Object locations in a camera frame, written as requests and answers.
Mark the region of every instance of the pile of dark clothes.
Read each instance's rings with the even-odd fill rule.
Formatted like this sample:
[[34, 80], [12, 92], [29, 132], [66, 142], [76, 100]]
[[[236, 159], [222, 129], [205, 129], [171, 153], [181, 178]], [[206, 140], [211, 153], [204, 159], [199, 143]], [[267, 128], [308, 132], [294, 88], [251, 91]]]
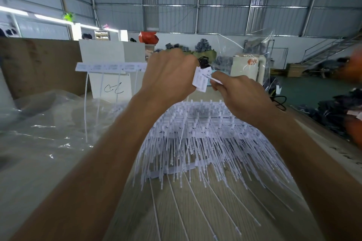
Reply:
[[347, 111], [361, 105], [362, 89], [355, 88], [345, 95], [333, 97], [333, 100], [320, 101], [318, 109], [309, 108], [305, 105], [301, 105], [297, 109], [334, 133], [349, 139], [350, 136], [347, 134], [344, 124]]

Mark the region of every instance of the tube light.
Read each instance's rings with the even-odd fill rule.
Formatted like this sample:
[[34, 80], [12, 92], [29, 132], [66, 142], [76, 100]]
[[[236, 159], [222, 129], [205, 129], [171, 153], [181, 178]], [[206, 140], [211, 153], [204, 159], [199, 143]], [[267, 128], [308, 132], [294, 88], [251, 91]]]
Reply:
[[98, 28], [98, 27], [89, 26], [89, 25], [85, 25], [85, 24], [80, 24], [80, 26], [81, 26], [82, 28], [93, 29], [93, 30], [99, 30], [99, 28]]
[[21, 11], [21, 10], [16, 10], [16, 9], [11, 9], [11, 8], [8, 8], [8, 7], [3, 7], [3, 6], [0, 6], [0, 11], [11, 12], [11, 13], [17, 14], [17, 15], [26, 15], [26, 16], [28, 16], [27, 12], [24, 12], [24, 11]]
[[118, 30], [115, 30], [115, 29], [105, 28], [105, 30], [106, 30], [106, 31], [110, 31], [110, 32], [118, 33]]
[[48, 21], [52, 21], [52, 22], [61, 23], [61, 24], [73, 25], [73, 22], [66, 21], [63, 19], [53, 18], [53, 17], [49, 17], [49, 16], [44, 16], [44, 15], [37, 15], [37, 14], [34, 14], [34, 16], [39, 19], [44, 19], [44, 20], [48, 20]]

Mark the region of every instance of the black cord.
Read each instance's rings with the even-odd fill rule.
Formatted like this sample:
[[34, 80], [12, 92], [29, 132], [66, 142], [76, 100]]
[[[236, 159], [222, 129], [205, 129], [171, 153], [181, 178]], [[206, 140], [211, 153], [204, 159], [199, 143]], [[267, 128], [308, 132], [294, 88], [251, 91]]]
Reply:
[[[284, 98], [284, 101], [281, 102], [281, 103], [278, 102], [278, 101], [276, 101], [275, 98], [278, 98], [278, 97], [283, 97], [283, 98]], [[287, 97], [286, 97], [286, 96], [283, 96], [283, 95], [271, 96], [270, 99], [271, 99], [272, 102], [277, 102], [277, 103], [278, 103], [278, 104], [275, 105], [275, 106], [278, 107], [279, 110], [281, 110], [281, 111], [286, 111], [286, 110], [287, 110], [287, 108], [283, 105], [283, 104], [287, 101]]]

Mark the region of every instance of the handwriting on table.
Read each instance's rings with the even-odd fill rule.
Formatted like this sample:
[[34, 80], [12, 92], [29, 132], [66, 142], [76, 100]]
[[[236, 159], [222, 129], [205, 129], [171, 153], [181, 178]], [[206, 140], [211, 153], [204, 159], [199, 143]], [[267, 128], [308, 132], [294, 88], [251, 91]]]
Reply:
[[122, 84], [122, 82], [120, 82], [119, 84], [117, 85], [114, 85], [114, 86], [111, 86], [111, 85], [106, 85], [104, 87], [104, 91], [105, 92], [112, 92], [114, 91], [114, 93], [123, 93], [124, 91], [120, 92], [120, 85]]

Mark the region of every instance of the metal staircase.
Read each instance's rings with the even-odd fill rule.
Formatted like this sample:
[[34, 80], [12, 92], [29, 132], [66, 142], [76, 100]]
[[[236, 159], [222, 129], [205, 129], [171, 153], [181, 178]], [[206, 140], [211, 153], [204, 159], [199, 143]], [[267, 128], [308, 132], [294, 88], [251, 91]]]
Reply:
[[[317, 45], [322, 44], [325, 41], [327, 40], [324, 40], [318, 43]], [[314, 68], [316, 65], [322, 63], [323, 61], [326, 61], [330, 56], [337, 54], [359, 42], [362, 42], [362, 32], [359, 32], [356, 35], [347, 37], [345, 39], [336, 39], [333, 42], [328, 42], [327, 45], [321, 46], [319, 49], [313, 51], [307, 56], [304, 53], [303, 60], [301, 61], [300, 64], [305, 66], [305, 70]]]

